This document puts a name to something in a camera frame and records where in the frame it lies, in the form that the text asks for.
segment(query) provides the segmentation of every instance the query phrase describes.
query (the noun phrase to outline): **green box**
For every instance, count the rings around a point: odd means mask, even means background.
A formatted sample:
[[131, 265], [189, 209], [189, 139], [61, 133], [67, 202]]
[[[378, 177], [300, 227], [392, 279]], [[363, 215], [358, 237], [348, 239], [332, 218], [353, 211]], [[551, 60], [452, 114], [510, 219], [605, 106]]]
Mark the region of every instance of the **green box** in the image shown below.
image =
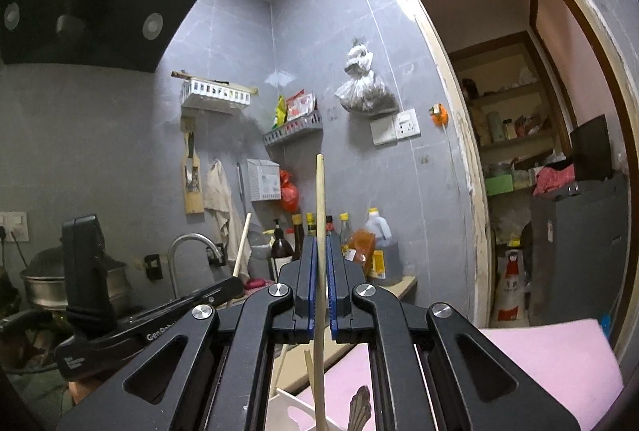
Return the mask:
[[510, 191], [513, 191], [512, 175], [510, 173], [486, 179], [486, 195], [500, 195], [501, 193], [510, 193]]

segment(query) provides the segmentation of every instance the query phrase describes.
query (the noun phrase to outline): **white plastic basket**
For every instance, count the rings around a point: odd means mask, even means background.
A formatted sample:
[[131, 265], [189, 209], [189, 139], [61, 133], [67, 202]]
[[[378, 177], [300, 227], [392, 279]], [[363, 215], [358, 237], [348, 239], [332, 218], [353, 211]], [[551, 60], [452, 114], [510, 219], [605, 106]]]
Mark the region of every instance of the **white plastic basket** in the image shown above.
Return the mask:
[[260, 159], [247, 159], [246, 162], [250, 201], [279, 200], [282, 198], [279, 164]]
[[[268, 401], [264, 431], [315, 431], [314, 425], [308, 427], [295, 420], [295, 418], [289, 414], [289, 408], [299, 409], [310, 416], [313, 421], [315, 420], [315, 409], [312, 406], [297, 397], [293, 397], [290, 393], [277, 388], [276, 396], [270, 398]], [[345, 431], [328, 416], [326, 417], [326, 426], [328, 431]]]
[[232, 114], [250, 105], [250, 93], [235, 90], [221, 82], [190, 79], [182, 83], [180, 101], [183, 107]]

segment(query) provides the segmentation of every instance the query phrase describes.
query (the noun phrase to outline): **pink wall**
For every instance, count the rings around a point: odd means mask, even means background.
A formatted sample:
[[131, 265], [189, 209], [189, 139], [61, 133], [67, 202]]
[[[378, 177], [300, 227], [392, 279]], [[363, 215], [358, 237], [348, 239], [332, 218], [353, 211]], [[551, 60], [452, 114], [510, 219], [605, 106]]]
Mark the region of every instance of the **pink wall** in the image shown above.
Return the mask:
[[448, 52], [528, 29], [530, 0], [422, 0]]
[[577, 20], [563, 0], [539, 0], [536, 27], [566, 85], [577, 125], [606, 115], [613, 163], [619, 168], [625, 162], [619, 118], [605, 76]]

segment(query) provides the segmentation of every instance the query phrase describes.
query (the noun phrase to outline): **soap pump bottle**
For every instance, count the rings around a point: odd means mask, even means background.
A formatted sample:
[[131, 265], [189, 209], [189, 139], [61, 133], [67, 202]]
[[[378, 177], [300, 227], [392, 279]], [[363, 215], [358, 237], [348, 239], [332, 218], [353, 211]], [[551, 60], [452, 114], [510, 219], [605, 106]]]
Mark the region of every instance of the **soap pump bottle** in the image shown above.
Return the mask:
[[279, 225], [279, 218], [275, 219], [275, 223], [275, 240], [271, 246], [271, 259], [273, 259], [273, 265], [276, 272], [275, 280], [277, 281], [282, 266], [293, 259], [293, 248], [284, 237], [284, 231]]

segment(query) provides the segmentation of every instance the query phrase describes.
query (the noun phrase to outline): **range hood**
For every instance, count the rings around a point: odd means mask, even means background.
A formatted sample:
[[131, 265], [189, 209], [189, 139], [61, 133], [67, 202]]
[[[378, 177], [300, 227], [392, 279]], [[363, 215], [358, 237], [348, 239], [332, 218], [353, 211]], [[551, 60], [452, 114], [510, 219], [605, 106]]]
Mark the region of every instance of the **range hood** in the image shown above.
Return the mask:
[[195, 2], [0, 0], [0, 56], [154, 72]]

